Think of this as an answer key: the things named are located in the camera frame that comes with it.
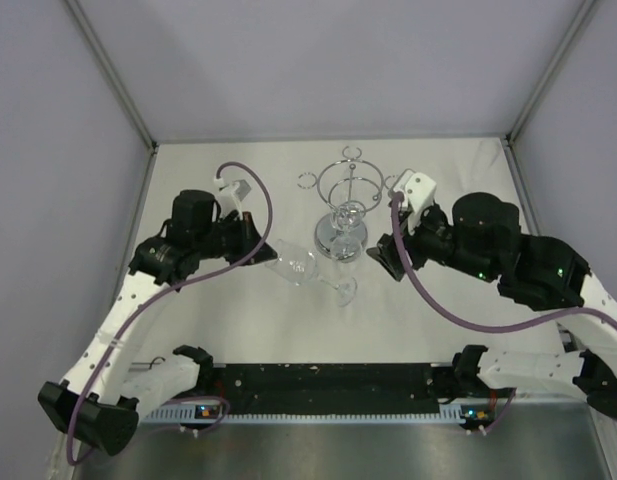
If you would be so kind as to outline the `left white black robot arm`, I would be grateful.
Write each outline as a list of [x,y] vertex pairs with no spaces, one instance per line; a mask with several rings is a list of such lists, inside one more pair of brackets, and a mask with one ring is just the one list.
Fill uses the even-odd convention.
[[135,250],[122,288],[93,340],[59,382],[47,381],[38,401],[52,424],[74,441],[109,456],[119,454],[141,420],[184,392],[204,396],[214,387],[213,358],[181,345],[151,370],[128,376],[168,299],[196,281],[204,260],[223,259],[227,269],[275,258],[242,207],[238,184],[218,194],[183,190],[159,232]]

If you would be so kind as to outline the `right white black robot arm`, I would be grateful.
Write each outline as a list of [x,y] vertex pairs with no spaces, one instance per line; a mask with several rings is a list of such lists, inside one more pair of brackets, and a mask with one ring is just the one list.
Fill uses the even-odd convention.
[[[446,215],[437,203],[424,208],[413,227],[414,210],[391,203],[393,231],[368,249],[396,281],[409,278],[438,314],[467,330],[514,333],[555,321],[575,335],[583,349],[562,354],[528,354],[468,345],[454,355],[457,388],[469,396],[489,390],[544,390],[582,400],[617,421],[617,303],[588,262],[567,243],[522,232],[517,206],[477,192],[455,202]],[[446,310],[416,275],[429,261],[487,283],[500,296],[526,306],[536,317],[507,326],[464,320]]]

